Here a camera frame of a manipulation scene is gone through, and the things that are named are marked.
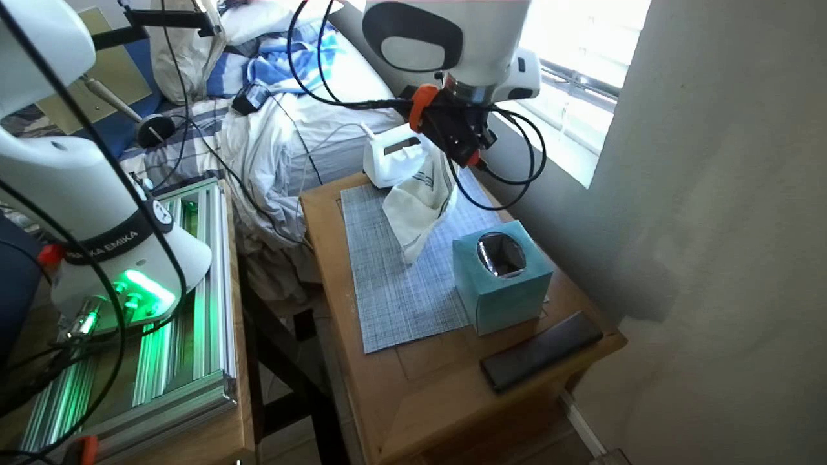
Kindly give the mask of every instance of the black remote control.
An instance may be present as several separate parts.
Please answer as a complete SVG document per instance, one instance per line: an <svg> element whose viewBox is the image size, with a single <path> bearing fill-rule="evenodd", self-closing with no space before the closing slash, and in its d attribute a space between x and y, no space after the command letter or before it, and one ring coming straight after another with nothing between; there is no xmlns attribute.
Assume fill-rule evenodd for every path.
<svg viewBox="0 0 827 465"><path fill-rule="evenodd" d="M573 312L534 337L509 346L481 365L493 392L503 392L547 365L595 343L598 336L601 331L584 312Z"/></svg>

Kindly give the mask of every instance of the white wall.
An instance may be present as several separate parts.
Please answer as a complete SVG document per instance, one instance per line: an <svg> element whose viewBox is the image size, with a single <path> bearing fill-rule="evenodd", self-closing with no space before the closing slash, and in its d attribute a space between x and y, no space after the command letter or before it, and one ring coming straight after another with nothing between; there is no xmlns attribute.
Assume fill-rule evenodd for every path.
<svg viewBox="0 0 827 465"><path fill-rule="evenodd" d="M653 0L595 186L517 207L631 337L573 396L636 465L827 459L825 44L825 0Z"/></svg>

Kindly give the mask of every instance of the floor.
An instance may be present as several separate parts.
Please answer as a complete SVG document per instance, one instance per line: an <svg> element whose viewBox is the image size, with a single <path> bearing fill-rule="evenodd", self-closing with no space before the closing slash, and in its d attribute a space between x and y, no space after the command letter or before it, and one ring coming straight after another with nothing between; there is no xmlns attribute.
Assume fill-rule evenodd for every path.
<svg viewBox="0 0 827 465"><path fill-rule="evenodd" d="M305 356L321 356L321 353L331 352L328 321L322 318L322 312L318 312L314 326L318 326L318 337L310 337L303 343ZM340 376L336 371L337 367L326 365L326 370L331 371L334 396L344 396L340 385L337 385ZM288 388L261 367L261 392L265 401L275 401L275 398L286 396ZM344 441L350 452L350 450L356 450L356 437L348 424L350 424L350 419L340 419ZM512 452L505 456L489 454L486 446L474 446L473 454L465 454L463 450L452 450L452 452L442 454L449 459L438 459L438 463L505 463L505 465L547 465L547 463L595 465L597 463L560 411L549 411L547 421L542 421L542 424L513 421L513 425L509 425L505 434L513 437L513 441L520 443L517 452ZM314 463L321 463L310 419L303 419L303 421L292 424L288 429L268 434L257 443L257 459L263 465L270 465L270 463L275 463L275 465L314 465Z"/></svg>

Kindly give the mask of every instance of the white tissue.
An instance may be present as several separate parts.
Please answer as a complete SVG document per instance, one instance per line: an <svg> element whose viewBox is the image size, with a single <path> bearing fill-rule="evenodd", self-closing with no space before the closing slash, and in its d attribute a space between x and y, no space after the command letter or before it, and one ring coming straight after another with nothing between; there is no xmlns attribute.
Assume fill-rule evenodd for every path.
<svg viewBox="0 0 827 465"><path fill-rule="evenodd" d="M402 264L414 264L455 199L455 179L449 159L436 150L427 150L419 173L384 195L383 212L399 246Z"/></svg>

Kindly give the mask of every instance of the window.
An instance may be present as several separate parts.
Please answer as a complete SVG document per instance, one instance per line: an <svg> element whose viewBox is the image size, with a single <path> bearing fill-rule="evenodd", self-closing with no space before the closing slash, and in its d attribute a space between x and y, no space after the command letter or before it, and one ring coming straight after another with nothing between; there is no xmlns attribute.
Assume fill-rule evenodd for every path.
<svg viewBox="0 0 827 465"><path fill-rule="evenodd" d="M531 0L522 47L542 91L513 102L540 122L547 158L589 186L636 51L648 0Z"/></svg>

